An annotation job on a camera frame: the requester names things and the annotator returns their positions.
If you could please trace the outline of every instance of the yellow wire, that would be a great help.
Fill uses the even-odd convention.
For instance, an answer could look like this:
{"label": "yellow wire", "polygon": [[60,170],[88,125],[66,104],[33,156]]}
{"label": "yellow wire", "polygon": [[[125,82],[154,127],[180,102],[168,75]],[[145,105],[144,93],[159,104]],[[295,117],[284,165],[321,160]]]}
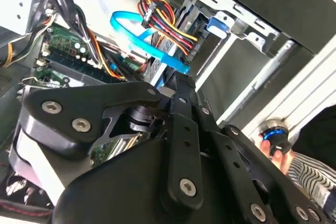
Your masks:
{"label": "yellow wire", "polygon": [[13,58],[13,45],[12,43],[8,43],[8,55],[6,62],[4,63],[3,67],[7,67],[7,65],[12,61]]}
{"label": "yellow wire", "polygon": [[98,45],[98,41],[97,41],[97,39],[95,38],[95,36],[93,35],[93,32],[91,31],[91,30],[89,30],[89,32],[91,33],[90,35],[91,35],[91,39],[93,39],[93,42],[95,43],[95,45],[96,45],[96,48],[97,48],[97,50],[98,50],[98,56],[99,56],[99,58],[100,58],[100,61],[101,61],[101,63],[103,64],[103,66],[104,66],[104,68],[106,69],[106,71],[110,74],[110,76],[112,76],[112,77],[115,77],[115,78],[119,78],[119,79],[124,79],[124,77],[122,77],[122,76],[118,76],[118,75],[116,75],[108,66],[107,66],[107,64],[106,64],[106,62],[105,62],[105,60],[104,60],[104,57],[103,57],[103,55],[102,55],[102,53],[101,53],[101,50],[100,50],[100,47],[99,47],[99,45]]}
{"label": "yellow wire", "polygon": [[184,33],[184,32],[182,32],[182,31],[180,31],[180,30],[178,30],[176,27],[174,27],[165,17],[164,17],[164,15],[162,14],[162,12],[158,9],[157,10],[158,11],[158,14],[160,15],[160,17],[169,25],[169,27],[170,28],[172,28],[174,31],[176,31],[177,33],[179,33],[179,34],[181,34],[181,35],[183,35],[183,36],[185,36],[185,37],[187,37],[187,38],[189,38],[189,39],[192,39],[192,40],[194,40],[194,41],[198,41],[197,40],[197,38],[195,38],[195,37],[193,37],[193,36],[191,36],[191,35],[189,35],[189,34],[186,34],[186,33]]}
{"label": "yellow wire", "polygon": [[[170,4],[166,0],[161,0],[161,1],[163,1],[165,4],[167,4],[168,6],[170,6]],[[173,13],[173,25],[175,25],[176,18],[175,18],[174,12],[172,12],[172,13]]]}
{"label": "yellow wire", "polygon": [[165,37],[165,38],[167,38],[168,40],[170,40],[172,43],[174,43],[175,45],[177,45],[181,50],[182,50],[182,52],[185,54],[185,55],[188,55],[188,52],[176,41],[176,40],[174,40],[173,38],[171,38],[171,37],[169,37],[169,36],[167,36],[166,34],[163,34],[159,29],[157,29],[155,26],[151,26],[152,28],[154,28],[155,30],[157,30],[157,32],[161,35],[161,36],[163,36],[163,37]]}

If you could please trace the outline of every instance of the blue drive latch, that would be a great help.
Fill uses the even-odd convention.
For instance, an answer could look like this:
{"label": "blue drive latch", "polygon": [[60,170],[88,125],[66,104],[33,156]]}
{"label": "blue drive latch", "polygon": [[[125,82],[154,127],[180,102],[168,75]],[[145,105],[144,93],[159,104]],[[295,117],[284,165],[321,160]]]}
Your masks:
{"label": "blue drive latch", "polygon": [[206,26],[206,29],[210,33],[218,36],[221,39],[225,39],[227,37],[228,26],[225,25],[222,21],[218,20],[215,17],[211,17],[209,19],[209,23]]}

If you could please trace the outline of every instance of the screw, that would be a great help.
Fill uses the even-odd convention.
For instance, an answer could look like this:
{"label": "screw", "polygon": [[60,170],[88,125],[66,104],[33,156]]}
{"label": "screw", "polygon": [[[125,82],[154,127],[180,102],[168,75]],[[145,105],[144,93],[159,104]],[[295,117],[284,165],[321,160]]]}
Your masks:
{"label": "screw", "polygon": [[91,124],[84,118],[77,118],[73,120],[72,127],[78,132],[88,132],[91,129]]}
{"label": "screw", "polygon": [[263,209],[259,205],[253,203],[253,204],[251,204],[250,208],[251,208],[252,214],[258,220],[260,220],[261,222],[265,222],[266,221],[266,214],[265,214],[265,212],[263,211]]}
{"label": "screw", "polygon": [[207,115],[210,114],[210,111],[209,111],[207,108],[202,108],[202,111],[203,111],[205,114],[207,114]]}
{"label": "screw", "polygon": [[311,215],[313,215],[313,217],[315,218],[315,220],[320,221],[320,216],[318,216],[318,214],[311,208],[308,208],[308,211],[310,212]]}
{"label": "screw", "polygon": [[58,102],[46,101],[42,103],[42,109],[49,114],[58,114],[62,111],[62,106]]}
{"label": "screw", "polygon": [[180,97],[179,100],[180,100],[181,102],[183,102],[183,103],[187,103],[187,101],[184,100],[182,97]]}
{"label": "screw", "polygon": [[182,178],[180,181],[180,189],[189,197],[194,197],[196,195],[196,186],[190,179]]}
{"label": "screw", "polygon": [[299,214],[299,216],[302,219],[308,220],[308,215],[306,214],[306,212],[301,207],[296,207],[296,212]]}
{"label": "screw", "polygon": [[232,131],[233,134],[235,134],[237,136],[239,135],[238,131],[235,128],[231,128],[231,131]]}
{"label": "screw", "polygon": [[152,89],[147,89],[147,92],[152,95],[156,95],[155,91]]}

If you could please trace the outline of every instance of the red wire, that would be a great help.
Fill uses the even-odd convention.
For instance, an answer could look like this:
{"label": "red wire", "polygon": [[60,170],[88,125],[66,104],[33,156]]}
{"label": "red wire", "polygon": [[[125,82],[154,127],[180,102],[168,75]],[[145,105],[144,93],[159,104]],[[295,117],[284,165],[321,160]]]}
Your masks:
{"label": "red wire", "polygon": [[168,11],[169,11],[171,17],[174,17],[174,12],[173,12],[173,9],[171,8],[171,6],[168,5],[168,4],[165,3],[165,2],[163,2],[163,4],[164,4],[164,6],[168,9]]}
{"label": "red wire", "polygon": [[[139,13],[140,13],[140,15],[142,16],[142,17],[144,17],[144,14],[143,14],[143,12],[141,11],[141,9],[140,9],[140,3],[138,3],[137,4],[137,8],[138,8],[138,11],[139,11]],[[170,34],[168,34],[166,31],[161,31],[162,33],[164,33],[166,36],[168,36],[168,37],[172,37],[172,36],[170,36]],[[184,41],[183,39],[181,39],[181,38],[179,38],[179,37],[177,37],[175,34],[174,34],[174,36],[175,36],[175,38],[177,39],[177,40],[179,40],[180,42],[186,42],[187,44],[188,44],[188,46],[190,47],[190,44],[187,42],[187,41]],[[181,50],[184,52],[184,54],[188,54],[187,53],[187,51],[185,50],[185,49],[182,49],[183,47],[181,46],[181,45],[178,45],[178,47],[180,47],[181,48]]]}
{"label": "red wire", "polygon": [[[163,23],[161,23],[156,17],[153,17],[153,20],[155,20],[157,23],[159,23],[160,26],[161,26],[163,29],[165,29],[166,32],[170,32],[170,30],[169,30]],[[190,49],[193,48],[193,45],[190,44],[188,41],[186,41],[186,40],[180,38],[179,36],[177,36],[177,35],[174,34],[174,33],[169,33],[169,34],[170,34],[172,37],[174,37],[175,39],[177,39],[178,41],[180,41],[180,42],[186,44]]]}
{"label": "red wire", "polygon": [[46,211],[46,212],[28,212],[28,211],[23,211],[21,209],[17,209],[15,207],[11,207],[9,205],[6,205],[2,202],[0,202],[0,206],[3,208],[7,209],[8,211],[16,212],[18,214],[22,215],[27,215],[27,216],[35,216],[35,217],[42,217],[42,216],[47,216],[51,214],[51,211]]}

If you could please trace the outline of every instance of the black knob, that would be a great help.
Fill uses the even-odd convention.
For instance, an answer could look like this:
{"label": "black knob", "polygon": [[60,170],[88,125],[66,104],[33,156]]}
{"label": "black knob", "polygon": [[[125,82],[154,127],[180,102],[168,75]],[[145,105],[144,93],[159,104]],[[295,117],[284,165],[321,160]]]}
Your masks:
{"label": "black knob", "polygon": [[273,127],[262,132],[263,140],[269,140],[271,143],[271,152],[273,156],[276,150],[280,150],[283,154],[287,153],[291,149],[291,145],[288,142],[288,131],[281,127]]}

